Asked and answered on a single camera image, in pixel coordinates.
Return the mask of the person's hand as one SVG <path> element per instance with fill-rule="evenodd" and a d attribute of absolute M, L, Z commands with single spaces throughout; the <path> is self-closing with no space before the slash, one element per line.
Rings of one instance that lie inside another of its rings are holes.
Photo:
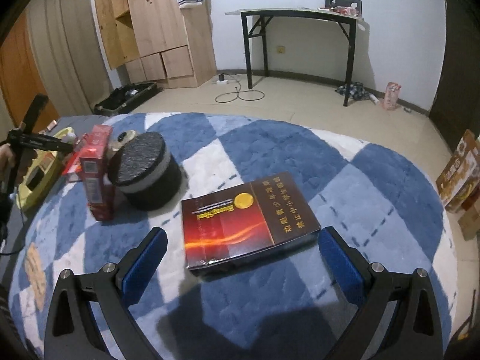
<path fill-rule="evenodd" d="M 0 147 L 0 174 L 1 178 L 5 174 L 8 167 L 13 167 L 16 164 L 16 157 L 11 151 L 9 144 L 2 144 Z"/>

